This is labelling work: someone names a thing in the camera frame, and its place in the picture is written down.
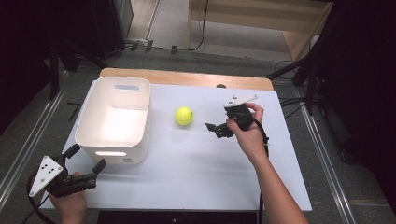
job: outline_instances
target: white storage bin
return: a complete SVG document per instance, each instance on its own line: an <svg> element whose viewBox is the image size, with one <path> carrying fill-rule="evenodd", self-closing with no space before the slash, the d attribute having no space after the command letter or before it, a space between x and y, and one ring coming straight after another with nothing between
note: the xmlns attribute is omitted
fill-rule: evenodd
<svg viewBox="0 0 396 224"><path fill-rule="evenodd" d="M149 144L150 83L136 77L101 77L92 86L76 142L96 161L139 163Z"/></svg>

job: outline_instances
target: human hand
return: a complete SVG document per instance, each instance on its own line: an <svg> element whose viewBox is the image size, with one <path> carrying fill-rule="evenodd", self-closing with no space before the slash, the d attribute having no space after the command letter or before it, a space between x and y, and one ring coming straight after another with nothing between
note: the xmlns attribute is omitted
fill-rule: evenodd
<svg viewBox="0 0 396 224"><path fill-rule="evenodd" d="M248 108L254 110L252 116L259 123L262 123L263 109L259 105L253 103L246 103ZM242 131L238 124L233 119L227 119L228 128L235 134L239 146L245 152L249 160L255 164L256 161L267 157L263 142L262 132L255 122L248 128L247 131Z"/></svg>
<svg viewBox="0 0 396 224"><path fill-rule="evenodd" d="M61 214L63 224L83 223L85 211L87 210L85 191L80 191L62 198L56 198L50 195L49 198L53 206Z"/></svg>

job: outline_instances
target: gray floor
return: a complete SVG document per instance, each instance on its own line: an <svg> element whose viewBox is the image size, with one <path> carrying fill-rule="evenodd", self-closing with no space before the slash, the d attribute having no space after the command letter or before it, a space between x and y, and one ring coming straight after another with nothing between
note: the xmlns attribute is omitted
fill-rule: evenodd
<svg viewBox="0 0 396 224"><path fill-rule="evenodd" d="M159 43L157 39L161 39L155 36L156 32L158 34L162 33L159 30L154 31L154 29L161 27L158 23L160 21L158 18L156 18L156 23L151 33L151 38L155 39L154 43ZM227 45L233 45L233 38L231 36L228 36L228 38L231 40L226 41L226 44L219 45L213 48L212 51L204 53L181 51L175 55L171 55L167 50L153 49L150 53L144 53L144 49L138 49L136 51L125 50L107 59L106 63L110 66L120 68L147 68L231 76L263 77L274 71L276 62L287 60L289 57L285 54L285 44L282 38L270 38L276 43L266 43L265 45L281 46L281 48L278 51L276 51L276 48L271 49L270 51L273 53L265 53L265 50L263 50L261 52L263 56L260 58L258 56L247 56L252 55L249 54L249 50L245 51L246 53L234 55L237 51L229 50L227 47ZM210 44L206 44L205 49L210 49L208 46L210 47ZM223 49L219 53L216 53L215 49L220 48ZM281 63L276 68L278 69L283 65L286 64ZM54 156L61 152L64 142L75 122L75 118L71 118L75 107L68 103L81 103L92 81L97 79L99 73L100 70L95 65L85 61L81 62L81 67L75 74L70 73L70 81L65 87L63 98L50 119L46 130L43 132L40 141L34 147L35 150L32 157L23 169L21 177L16 182L12 193L0 211L1 223L21 223L24 217L31 211L25 193L26 180L32 170L40 163L42 156ZM296 97L295 87L290 84L289 80L284 79L291 78L292 76L293 73L290 72L283 76L283 78L277 78L273 81L279 97ZM17 158L26 138L29 136L30 131L34 128L41 112L48 103L47 97L49 96L49 90L49 87L46 87L40 92L32 103L17 116L14 122L0 136L0 152L2 153L0 157L0 177L2 180L5 178L15 158ZM284 114L288 115L297 106L290 105L284 107ZM306 215L311 223L343 223L302 112L303 110L299 110L290 116L287 119L287 124L307 186L308 195L313 205L313 211L307 212ZM318 126L332 166L351 204L356 223L396 223L396 217L390 210L379 186L376 184L373 174L362 166L344 163L340 158L339 146L334 140L327 121L321 117L315 108L313 119ZM54 218L54 220L58 219L54 211L46 211L46 214ZM96 223L96 219L97 211L89 211L86 223ZM29 223L41 222L34 216Z"/></svg>

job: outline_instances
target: storage bin handle slot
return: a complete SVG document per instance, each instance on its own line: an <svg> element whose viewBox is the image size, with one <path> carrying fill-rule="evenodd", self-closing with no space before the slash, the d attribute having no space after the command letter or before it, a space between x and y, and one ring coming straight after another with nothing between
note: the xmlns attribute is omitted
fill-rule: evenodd
<svg viewBox="0 0 396 224"><path fill-rule="evenodd" d="M123 157L126 156L125 152L116 152L116 151L96 151L96 155L98 156L118 156L118 157Z"/></svg>
<svg viewBox="0 0 396 224"><path fill-rule="evenodd" d="M140 88L134 85L115 85L114 88L121 91L138 91Z"/></svg>

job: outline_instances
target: human arm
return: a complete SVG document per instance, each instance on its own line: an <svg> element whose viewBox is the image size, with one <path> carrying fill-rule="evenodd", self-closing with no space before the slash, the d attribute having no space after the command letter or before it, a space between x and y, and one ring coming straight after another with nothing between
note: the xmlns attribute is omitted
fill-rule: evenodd
<svg viewBox="0 0 396 224"><path fill-rule="evenodd" d="M253 103L247 103L247 107L254 110L254 119L262 122L263 109ZM227 119L227 125L256 170L269 223L308 223L269 161L260 128L253 123L244 132L233 119Z"/></svg>
<svg viewBox="0 0 396 224"><path fill-rule="evenodd" d="M84 221L87 210L87 198L85 191L80 191L66 197L56 198L49 196L53 206L61 214L62 224L81 224Z"/></svg>

